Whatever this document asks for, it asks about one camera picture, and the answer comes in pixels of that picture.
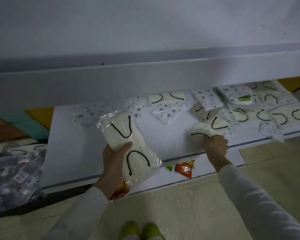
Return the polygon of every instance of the shoe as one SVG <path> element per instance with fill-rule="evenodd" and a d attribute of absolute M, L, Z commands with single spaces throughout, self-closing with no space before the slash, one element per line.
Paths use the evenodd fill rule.
<path fill-rule="evenodd" d="M 161 232 L 160 232 L 160 230 L 159 230 L 159 228 L 157 227 L 156 224 L 147 223 L 143 227 L 142 236 L 143 236 L 144 240 L 148 240 L 149 238 L 152 238 L 152 237 L 155 237 L 155 236 L 162 237 L 162 234 L 161 234 Z"/>
<path fill-rule="evenodd" d="M 139 226 L 133 221 L 127 222 L 122 228 L 122 239 L 124 239 L 128 235 L 133 234 L 139 236 Z"/>

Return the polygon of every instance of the forearm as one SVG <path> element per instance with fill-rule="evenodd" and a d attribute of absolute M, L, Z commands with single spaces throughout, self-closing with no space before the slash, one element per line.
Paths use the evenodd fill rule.
<path fill-rule="evenodd" d="M 232 164 L 218 149 L 216 148 L 207 148 L 206 154 L 208 160 L 215 168 L 216 172 L 218 173 L 221 168 L 226 165 Z"/>
<path fill-rule="evenodd" d="M 88 239 L 107 205 L 108 200 L 104 193 L 96 187 L 91 187 L 41 240 Z"/>
<path fill-rule="evenodd" d="M 224 166 L 218 177 L 254 240 L 300 239 L 300 224 L 236 166 Z"/>

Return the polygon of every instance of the floor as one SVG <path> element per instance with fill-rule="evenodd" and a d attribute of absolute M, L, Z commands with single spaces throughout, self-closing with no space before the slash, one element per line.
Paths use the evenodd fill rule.
<path fill-rule="evenodd" d="M 300 137 L 240 153 L 247 162 L 240 169 L 300 222 Z M 40 238 L 79 198 L 1 218 L 0 239 Z M 89 239 L 118 239 L 130 220 L 155 222 L 166 239 L 251 239 L 215 174 L 112 202 Z"/>

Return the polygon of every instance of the person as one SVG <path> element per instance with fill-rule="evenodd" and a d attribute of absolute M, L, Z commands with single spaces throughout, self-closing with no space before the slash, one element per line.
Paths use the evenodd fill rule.
<path fill-rule="evenodd" d="M 300 239 L 300 224 L 264 190 L 255 185 L 244 173 L 226 158 L 228 141 L 220 135 L 205 136 L 203 146 L 209 161 L 218 173 L 218 179 L 228 198 L 232 201 L 254 240 Z M 125 144 L 113 152 L 109 145 L 103 151 L 104 171 L 99 180 L 88 189 L 41 238 L 88 239 L 92 229 L 107 208 L 108 199 L 122 180 L 124 154 L 132 147 Z M 123 232 L 124 240 L 139 240 L 136 223 L 129 222 Z M 154 224 L 143 231 L 144 239 L 164 239 Z"/>

